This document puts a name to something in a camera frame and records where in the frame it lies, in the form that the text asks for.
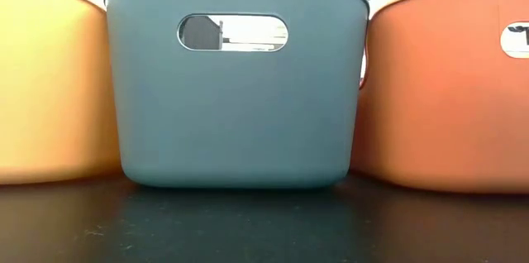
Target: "storage bin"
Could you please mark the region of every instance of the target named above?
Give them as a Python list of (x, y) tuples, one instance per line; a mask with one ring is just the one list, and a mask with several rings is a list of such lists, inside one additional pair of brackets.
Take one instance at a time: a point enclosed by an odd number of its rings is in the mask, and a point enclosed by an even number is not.
[(0, 184), (119, 171), (105, 12), (0, 0)]
[(529, 193), (523, 0), (397, 0), (369, 24), (352, 169), (408, 187)]
[[(346, 175), (365, 0), (105, 0), (122, 166), (163, 187), (309, 188)], [(274, 52), (190, 50), (193, 14), (275, 16)]]

